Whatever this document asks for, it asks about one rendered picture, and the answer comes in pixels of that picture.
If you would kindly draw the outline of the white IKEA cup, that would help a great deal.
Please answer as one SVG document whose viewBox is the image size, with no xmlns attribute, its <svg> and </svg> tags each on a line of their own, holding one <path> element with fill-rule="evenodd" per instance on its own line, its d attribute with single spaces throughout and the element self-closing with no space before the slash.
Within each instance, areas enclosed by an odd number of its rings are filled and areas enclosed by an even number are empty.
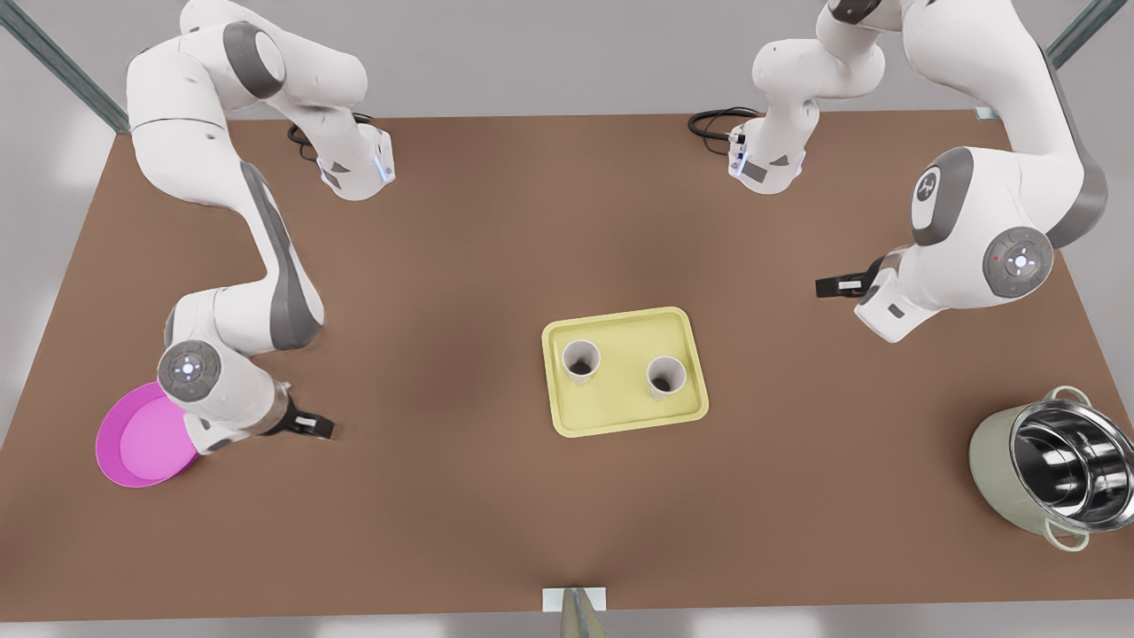
<svg viewBox="0 0 1134 638">
<path fill-rule="evenodd" d="M 562 367 L 575 385 L 587 384 L 600 366 L 601 352 L 590 340 L 572 340 L 562 348 Z"/>
<path fill-rule="evenodd" d="M 672 356 L 658 356 L 648 365 L 648 391 L 655 402 L 665 401 L 679 392 L 686 381 L 684 363 Z"/>
</svg>

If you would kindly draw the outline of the pink round plate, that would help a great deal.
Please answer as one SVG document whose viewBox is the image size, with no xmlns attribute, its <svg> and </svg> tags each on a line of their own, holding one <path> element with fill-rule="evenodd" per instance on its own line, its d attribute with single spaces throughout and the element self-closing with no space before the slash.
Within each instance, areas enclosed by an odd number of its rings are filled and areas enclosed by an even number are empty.
<svg viewBox="0 0 1134 638">
<path fill-rule="evenodd" d="M 120 397 L 98 427 L 98 468 L 105 479 L 145 488 L 191 468 L 198 452 L 183 416 L 158 381 Z"/>
</svg>

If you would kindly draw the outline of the silver frame post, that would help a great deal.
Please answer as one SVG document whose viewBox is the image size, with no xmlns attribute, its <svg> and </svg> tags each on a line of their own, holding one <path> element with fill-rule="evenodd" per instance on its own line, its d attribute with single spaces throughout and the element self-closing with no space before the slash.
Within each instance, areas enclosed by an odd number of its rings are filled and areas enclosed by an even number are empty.
<svg viewBox="0 0 1134 638">
<path fill-rule="evenodd" d="M 66 88 L 71 90 L 110 129 L 119 135 L 130 131 L 125 110 L 15 0 L 0 0 L 0 26 L 36 57 Z"/>
<path fill-rule="evenodd" d="M 1090 0 L 1052 43 L 1046 46 L 1046 60 L 1053 69 L 1063 66 L 1108 24 L 1129 0 Z"/>
<path fill-rule="evenodd" d="M 542 612 L 560 614 L 560 638 L 609 638 L 599 612 L 607 607 L 607 588 L 543 588 Z"/>
</svg>

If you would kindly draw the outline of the pale green steel-lined pot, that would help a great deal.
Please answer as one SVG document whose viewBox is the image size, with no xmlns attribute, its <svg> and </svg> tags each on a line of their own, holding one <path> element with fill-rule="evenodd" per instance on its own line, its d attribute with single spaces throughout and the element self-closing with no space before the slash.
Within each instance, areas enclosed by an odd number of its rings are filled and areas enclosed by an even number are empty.
<svg viewBox="0 0 1134 638">
<path fill-rule="evenodd" d="M 1134 441 L 1077 388 L 985 417 L 968 471 L 1005 521 L 1061 552 L 1134 525 Z"/>
</svg>

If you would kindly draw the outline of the pale yellow rectangular tray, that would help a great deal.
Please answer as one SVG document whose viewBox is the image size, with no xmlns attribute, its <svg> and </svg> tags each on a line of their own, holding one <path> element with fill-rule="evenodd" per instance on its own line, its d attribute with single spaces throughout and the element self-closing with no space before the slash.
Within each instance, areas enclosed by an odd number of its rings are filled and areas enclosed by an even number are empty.
<svg viewBox="0 0 1134 638">
<path fill-rule="evenodd" d="M 562 348 L 576 339 L 590 340 L 601 352 L 601 366 L 582 386 L 562 367 Z M 693 423 L 709 411 L 691 320 L 679 307 L 560 320 L 547 324 L 541 344 L 551 420 L 564 437 Z M 648 391 L 648 365 L 665 355 L 684 363 L 687 381 L 655 402 Z"/>
</svg>

